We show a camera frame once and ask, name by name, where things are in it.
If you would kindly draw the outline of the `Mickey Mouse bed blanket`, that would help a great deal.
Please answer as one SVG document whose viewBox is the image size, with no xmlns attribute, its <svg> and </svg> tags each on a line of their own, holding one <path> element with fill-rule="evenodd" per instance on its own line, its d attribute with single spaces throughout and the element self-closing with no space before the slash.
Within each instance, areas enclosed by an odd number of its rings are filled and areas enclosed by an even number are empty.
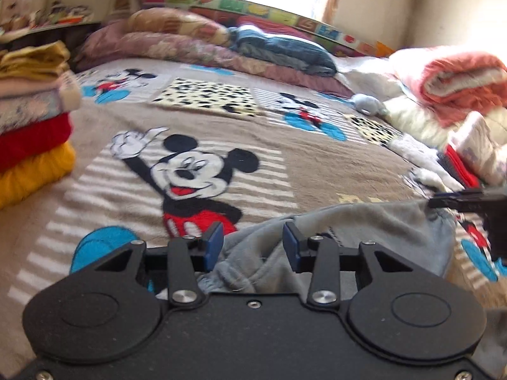
<svg viewBox="0 0 507 380">
<path fill-rule="evenodd" d="M 73 171 L 1 208 L 2 378 L 499 376 L 473 293 L 373 241 L 338 245 L 339 306 L 203 291 L 198 307 L 170 305 L 168 243 L 216 221 L 225 238 L 339 204 L 429 200 L 340 113 L 310 135 L 280 120 L 277 94 L 157 60 L 75 76 Z"/>
</svg>

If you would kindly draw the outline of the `colourful alphabet foam mat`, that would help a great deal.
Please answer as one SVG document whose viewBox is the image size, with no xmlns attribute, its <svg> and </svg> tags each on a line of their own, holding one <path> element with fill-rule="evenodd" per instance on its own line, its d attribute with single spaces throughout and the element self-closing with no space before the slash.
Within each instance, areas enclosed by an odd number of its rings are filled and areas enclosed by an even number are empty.
<svg viewBox="0 0 507 380">
<path fill-rule="evenodd" d="M 282 9 L 244 0 L 141 0 L 143 8 L 171 7 L 191 11 L 226 27 L 236 27 L 242 17 L 296 30 L 323 46 L 335 57 L 387 58 L 395 51 L 381 42 L 373 45 L 326 23 Z"/>
</svg>

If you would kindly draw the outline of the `pink rolled quilt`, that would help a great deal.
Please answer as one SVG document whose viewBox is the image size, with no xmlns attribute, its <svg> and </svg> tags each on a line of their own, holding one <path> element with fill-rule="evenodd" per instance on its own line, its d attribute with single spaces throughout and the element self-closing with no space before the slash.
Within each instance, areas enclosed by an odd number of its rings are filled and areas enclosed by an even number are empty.
<svg viewBox="0 0 507 380">
<path fill-rule="evenodd" d="M 440 126 L 506 106 L 506 65 L 489 52 L 459 46 L 398 50 L 388 58 L 409 95 L 431 110 Z"/>
</svg>

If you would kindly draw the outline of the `orange patterned pillow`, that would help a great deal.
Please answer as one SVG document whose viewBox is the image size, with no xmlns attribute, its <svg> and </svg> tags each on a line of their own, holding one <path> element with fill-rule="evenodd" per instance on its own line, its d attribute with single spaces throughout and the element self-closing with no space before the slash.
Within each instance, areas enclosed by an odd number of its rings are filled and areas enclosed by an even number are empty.
<svg viewBox="0 0 507 380">
<path fill-rule="evenodd" d="M 230 43 L 230 32 L 225 26 L 180 9 L 142 9 L 130 16 L 127 29 L 129 32 L 184 35 L 216 46 L 228 46 Z"/>
</svg>

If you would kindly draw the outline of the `grey plush toy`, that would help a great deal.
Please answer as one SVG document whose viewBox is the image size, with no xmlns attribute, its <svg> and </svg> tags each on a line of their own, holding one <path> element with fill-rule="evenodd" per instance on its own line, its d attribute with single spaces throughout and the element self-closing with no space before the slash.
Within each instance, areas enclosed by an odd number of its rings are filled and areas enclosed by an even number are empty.
<svg viewBox="0 0 507 380">
<path fill-rule="evenodd" d="M 367 94 L 356 93 L 350 98 L 350 102 L 356 111 L 366 116 L 385 117 L 388 114 L 383 102 Z"/>
</svg>

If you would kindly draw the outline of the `cluttered side shelf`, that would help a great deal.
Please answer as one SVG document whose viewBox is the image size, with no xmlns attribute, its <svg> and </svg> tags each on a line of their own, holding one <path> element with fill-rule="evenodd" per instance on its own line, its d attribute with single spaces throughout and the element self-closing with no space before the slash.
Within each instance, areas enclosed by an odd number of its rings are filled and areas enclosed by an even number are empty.
<svg viewBox="0 0 507 380">
<path fill-rule="evenodd" d="M 34 35 L 95 31 L 100 24 L 86 5 L 67 5 L 57 0 L 46 9 L 37 9 L 35 0 L 1 0 L 2 45 Z"/>
</svg>

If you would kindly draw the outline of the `yellow folded garment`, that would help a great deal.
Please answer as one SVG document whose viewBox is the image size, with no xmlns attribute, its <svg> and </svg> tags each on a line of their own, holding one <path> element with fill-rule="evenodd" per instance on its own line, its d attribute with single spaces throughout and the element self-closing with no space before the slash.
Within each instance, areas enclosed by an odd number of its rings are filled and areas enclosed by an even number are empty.
<svg viewBox="0 0 507 380">
<path fill-rule="evenodd" d="M 30 157 L 1 174 L 1 208 L 17 204 L 47 184 L 70 174 L 76 163 L 76 151 L 70 141 Z"/>
</svg>

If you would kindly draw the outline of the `mustard folded garment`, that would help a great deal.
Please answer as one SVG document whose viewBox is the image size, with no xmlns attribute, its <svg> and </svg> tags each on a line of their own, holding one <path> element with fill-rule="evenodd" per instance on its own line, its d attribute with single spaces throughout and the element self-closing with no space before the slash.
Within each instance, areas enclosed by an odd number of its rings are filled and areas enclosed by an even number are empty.
<svg viewBox="0 0 507 380">
<path fill-rule="evenodd" d="M 70 52 L 62 41 L 10 52 L 1 51 L 0 78 L 55 81 L 70 69 L 69 59 Z"/>
</svg>

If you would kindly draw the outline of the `pink floral quilt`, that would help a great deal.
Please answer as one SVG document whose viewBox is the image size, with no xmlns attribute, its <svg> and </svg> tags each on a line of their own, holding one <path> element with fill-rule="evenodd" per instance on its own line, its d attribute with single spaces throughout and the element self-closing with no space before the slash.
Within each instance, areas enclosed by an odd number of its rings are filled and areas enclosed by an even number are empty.
<svg viewBox="0 0 507 380">
<path fill-rule="evenodd" d="M 76 69 L 85 71 L 122 58 L 151 58 L 222 68 L 342 98 L 353 95 L 335 77 L 310 76 L 289 67 L 244 57 L 231 49 L 184 35 L 128 33 L 125 22 L 114 22 L 89 35 L 76 55 Z"/>
</svg>

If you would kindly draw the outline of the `blue folded quilt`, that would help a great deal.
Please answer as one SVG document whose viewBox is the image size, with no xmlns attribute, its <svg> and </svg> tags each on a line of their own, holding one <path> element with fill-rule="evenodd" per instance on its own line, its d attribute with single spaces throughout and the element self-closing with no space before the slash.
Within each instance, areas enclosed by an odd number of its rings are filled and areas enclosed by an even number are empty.
<svg viewBox="0 0 507 380">
<path fill-rule="evenodd" d="M 231 48 L 248 58 L 288 67 L 310 76 L 334 77 L 333 56 L 322 46 L 300 37 L 274 35 L 254 25 L 230 28 Z"/>
</svg>

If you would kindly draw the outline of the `red folded garment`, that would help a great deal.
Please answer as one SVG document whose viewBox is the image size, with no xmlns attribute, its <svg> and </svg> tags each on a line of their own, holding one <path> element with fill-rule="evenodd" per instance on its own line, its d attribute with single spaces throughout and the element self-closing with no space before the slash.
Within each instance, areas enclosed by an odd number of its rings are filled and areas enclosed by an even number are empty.
<svg viewBox="0 0 507 380">
<path fill-rule="evenodd" d="M 68 113 L 4 132 L 0 136 L 1 172 L 61 146 L 69 140 L 71 132 L 72 124 Z"/>
</svg>

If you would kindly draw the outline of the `grey fleece garment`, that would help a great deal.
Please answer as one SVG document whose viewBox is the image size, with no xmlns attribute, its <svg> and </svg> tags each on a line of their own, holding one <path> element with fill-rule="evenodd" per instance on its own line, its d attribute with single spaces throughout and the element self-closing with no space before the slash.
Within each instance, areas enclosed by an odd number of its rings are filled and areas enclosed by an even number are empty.
<svg viewBox="0 0 507 380">
<path fill-rule="evenodd" d="M 424 200 L 412 200 L 339 204 L 243 227 L 225 237 L 214 270 L 198 274 L 199 288 L 205 293 L 305 297 L 309 276 L 292 272 L 281 242 L 283 225 L 290 220 L 307 237 L 324 234 L 348 248 L 373 241 L 448 282 L 466 286 L 452 258 L 454 216 L 447 209 L 429 208 Z"/>
</svg>

